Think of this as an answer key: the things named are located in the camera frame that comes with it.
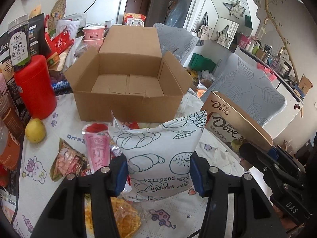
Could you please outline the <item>green shopping bag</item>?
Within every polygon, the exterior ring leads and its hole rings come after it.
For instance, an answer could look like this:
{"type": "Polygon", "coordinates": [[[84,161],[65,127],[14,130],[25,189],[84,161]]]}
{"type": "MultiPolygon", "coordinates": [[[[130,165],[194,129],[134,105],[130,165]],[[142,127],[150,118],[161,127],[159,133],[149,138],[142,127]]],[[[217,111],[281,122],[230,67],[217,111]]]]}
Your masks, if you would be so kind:
{"type": "Polygon", "coordinates": [[[217,64],[214,63],[211,59],[205,58],[200,54],[193,53],[191,60],[189,62],[189,68],[195,71],[207,70],[212,73],[217,64]]]}

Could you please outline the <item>woven straw mat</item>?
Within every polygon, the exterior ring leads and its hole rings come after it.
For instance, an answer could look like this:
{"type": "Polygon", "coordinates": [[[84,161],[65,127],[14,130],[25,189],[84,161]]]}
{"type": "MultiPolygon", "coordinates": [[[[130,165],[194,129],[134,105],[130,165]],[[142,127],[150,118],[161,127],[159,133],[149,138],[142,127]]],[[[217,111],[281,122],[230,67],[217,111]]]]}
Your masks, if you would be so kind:
{"type": "Polygon", "coordinates": [[[66,0],[57,0],[50,14],[48,15],[48,32],[53,35],[56,32],[57,21],[65,16],[66,0]]]}

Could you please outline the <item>pink cone snack packet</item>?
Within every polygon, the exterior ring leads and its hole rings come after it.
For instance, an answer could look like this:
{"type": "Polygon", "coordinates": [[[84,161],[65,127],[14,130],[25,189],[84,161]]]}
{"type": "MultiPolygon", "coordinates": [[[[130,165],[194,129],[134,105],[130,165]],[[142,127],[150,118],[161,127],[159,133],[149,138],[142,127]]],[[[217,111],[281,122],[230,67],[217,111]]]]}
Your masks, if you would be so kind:
{"type": "Polygon", "coordinates": [[[111,161],[108,126],[104,123],[87,124],[82,129],[91,173],[107,167],[111,161]]]}

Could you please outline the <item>white bread print snack bag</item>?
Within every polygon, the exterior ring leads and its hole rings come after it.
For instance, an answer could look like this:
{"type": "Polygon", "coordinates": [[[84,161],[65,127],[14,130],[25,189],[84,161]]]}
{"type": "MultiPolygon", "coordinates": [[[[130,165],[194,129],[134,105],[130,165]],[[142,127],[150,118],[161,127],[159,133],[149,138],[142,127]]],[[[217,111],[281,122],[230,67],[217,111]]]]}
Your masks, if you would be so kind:
{"type": "Polygon", "coordinates": [[[189,189],[190,157],[206,121],[206,111],[198,111],[155,128],[121,131],[117,144],[126,156],[131,181],[125,199],[158,201],[189,189]]]}

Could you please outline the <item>clear waffle snack packet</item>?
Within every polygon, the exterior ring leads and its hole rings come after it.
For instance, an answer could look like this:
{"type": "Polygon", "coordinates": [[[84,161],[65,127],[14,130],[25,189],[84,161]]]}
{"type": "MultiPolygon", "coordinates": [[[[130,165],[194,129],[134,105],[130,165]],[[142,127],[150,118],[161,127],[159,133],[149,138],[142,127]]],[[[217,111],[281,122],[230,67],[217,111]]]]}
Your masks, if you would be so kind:
{"type": "MultiPolygon", "coordinates": [[[[87,237],[95,237],[92,223],[91,196],[84,197],[85,228],[87,237]]],[[[149,213],[138,202],[129,202],[122,196],[111,197],[111,204],[120,237],[133,237],[149,218],[149,213]]]]}

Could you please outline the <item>brown cardboard box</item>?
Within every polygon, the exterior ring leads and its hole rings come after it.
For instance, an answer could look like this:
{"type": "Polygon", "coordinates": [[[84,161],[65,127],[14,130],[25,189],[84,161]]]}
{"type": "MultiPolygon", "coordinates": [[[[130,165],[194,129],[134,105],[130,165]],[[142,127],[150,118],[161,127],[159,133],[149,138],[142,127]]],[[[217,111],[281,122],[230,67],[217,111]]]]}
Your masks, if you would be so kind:
{"type": "Polygon", "coordinates": [[[83,121],[169,121],[192,84],[174,55],[162,54],[157,29],[136,26],[112,26],[65,77],[83,121]]]}

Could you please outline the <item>red plastic canister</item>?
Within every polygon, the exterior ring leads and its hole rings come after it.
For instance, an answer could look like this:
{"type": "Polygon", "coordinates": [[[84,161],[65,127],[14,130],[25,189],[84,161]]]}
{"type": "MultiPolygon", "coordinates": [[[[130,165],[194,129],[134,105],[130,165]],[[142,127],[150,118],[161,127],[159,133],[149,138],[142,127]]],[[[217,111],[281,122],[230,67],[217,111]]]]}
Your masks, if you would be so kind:
{"type": "Polygon", "coordinates": [[[45,119],[55,110],[57,101],[43,55],[32,56],[26,67],[14,73],[14,80],[32,118],[45,119]]]}

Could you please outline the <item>white mini fridge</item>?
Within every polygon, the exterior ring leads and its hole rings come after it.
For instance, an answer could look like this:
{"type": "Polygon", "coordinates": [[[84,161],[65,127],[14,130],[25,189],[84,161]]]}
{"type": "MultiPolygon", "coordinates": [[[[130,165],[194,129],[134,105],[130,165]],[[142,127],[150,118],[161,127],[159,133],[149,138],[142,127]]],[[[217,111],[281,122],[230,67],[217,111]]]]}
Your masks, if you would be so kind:
{"type": "Polygon", "coordinates": [[[66,0],[65,15],[84,13],[88,23],[122,24],[127,0],[66,0]]]}

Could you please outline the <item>large red snack bag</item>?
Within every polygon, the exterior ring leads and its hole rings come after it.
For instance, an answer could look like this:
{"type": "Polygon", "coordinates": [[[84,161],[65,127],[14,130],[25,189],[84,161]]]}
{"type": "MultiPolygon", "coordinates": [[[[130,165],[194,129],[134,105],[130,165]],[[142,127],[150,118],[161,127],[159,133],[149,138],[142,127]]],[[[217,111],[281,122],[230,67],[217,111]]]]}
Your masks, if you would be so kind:
{"type": "Polygon", "coordinates": [[[137,130],[140,128],[137,122],[131,122],[131,123],[119,122],[118,127],[120,130],[137,130]]]}

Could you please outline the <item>silver purple snack bag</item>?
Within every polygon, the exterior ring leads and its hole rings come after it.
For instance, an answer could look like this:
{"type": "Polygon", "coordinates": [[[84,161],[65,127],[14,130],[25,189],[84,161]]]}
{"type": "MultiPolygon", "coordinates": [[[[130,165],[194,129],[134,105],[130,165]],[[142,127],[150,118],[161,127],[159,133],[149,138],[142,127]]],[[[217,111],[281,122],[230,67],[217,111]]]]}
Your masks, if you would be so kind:
{"type": "Polygon", "coordinates": [[[111,121],[108,124],[108,132],[110,136],[110,150],[114,157],[118,157],[122,154],[119,145],[117,144],[118,135],[121,134],[121,131],[124,131],[124,124],[118,120],[114,113],[111,111],[111,121]]]}

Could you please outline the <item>gold Dove chocolate box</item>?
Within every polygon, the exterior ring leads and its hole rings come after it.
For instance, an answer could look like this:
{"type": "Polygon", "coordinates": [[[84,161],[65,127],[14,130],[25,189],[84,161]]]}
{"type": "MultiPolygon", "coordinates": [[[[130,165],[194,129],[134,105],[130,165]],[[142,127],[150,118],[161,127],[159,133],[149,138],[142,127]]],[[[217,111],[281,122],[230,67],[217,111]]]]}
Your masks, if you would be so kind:
{"type": "Polygon", "coordinates": [[[271,136],[246,112],[218,91],[209,94],[201,108],[207,112],[205,128],[220,140],[245,138],[266,153],[273,147],[271,136]]]}

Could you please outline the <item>pink paper cups stack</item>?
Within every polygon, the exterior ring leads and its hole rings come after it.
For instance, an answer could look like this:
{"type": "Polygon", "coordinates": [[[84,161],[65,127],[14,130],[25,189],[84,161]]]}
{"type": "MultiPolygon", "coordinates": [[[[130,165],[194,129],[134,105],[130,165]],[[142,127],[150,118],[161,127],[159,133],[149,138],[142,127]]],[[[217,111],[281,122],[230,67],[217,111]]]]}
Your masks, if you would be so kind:
{"type": "Polygon", "coordinates": [[[85,44],[96,47],[96,49],[100,49],[101,45],[104,42],[105,29],[105,26],[85,27],[83,29],[83,42],[85,44]]]}

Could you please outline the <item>grey leaf pattern chair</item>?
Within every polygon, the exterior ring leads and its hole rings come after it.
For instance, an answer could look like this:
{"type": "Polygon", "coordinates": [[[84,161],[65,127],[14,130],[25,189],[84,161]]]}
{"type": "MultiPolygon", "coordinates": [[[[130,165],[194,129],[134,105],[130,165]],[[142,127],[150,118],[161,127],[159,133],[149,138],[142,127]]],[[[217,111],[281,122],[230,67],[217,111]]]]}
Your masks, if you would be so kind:
{"type": "Polygon", "coordinates": [[[287,104],[264,71],[236,54],[231,54],[221,64],[219,74],[201,100],[205,102],[212,91],[225,95],[262,127],[282,112],[287,104]]]}

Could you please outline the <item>yellow lemon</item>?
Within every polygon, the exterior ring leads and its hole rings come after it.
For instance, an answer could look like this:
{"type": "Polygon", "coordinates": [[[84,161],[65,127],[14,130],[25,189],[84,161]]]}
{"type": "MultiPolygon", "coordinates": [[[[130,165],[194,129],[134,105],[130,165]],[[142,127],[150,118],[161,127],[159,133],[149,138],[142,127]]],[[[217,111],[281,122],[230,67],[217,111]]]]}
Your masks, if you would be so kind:
{"type": "Polygon", "coordinates": [[[46,136],[46,128],[40,119],[32,119],[26,125],[25,136],[31,143],[40,143],[46,136]]]}

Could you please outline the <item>black snack pouch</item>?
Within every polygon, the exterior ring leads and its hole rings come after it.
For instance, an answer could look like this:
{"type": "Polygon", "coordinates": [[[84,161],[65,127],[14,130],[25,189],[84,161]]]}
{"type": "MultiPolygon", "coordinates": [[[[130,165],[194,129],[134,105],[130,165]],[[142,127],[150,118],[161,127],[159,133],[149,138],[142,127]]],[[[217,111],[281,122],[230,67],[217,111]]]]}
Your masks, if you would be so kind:
{"type": "Polygon", "coordinates": [[[45,14],[39,14],[29,19],[29,41],[31,55],[48,57],[51,49],[45,39],[45,14]]]}

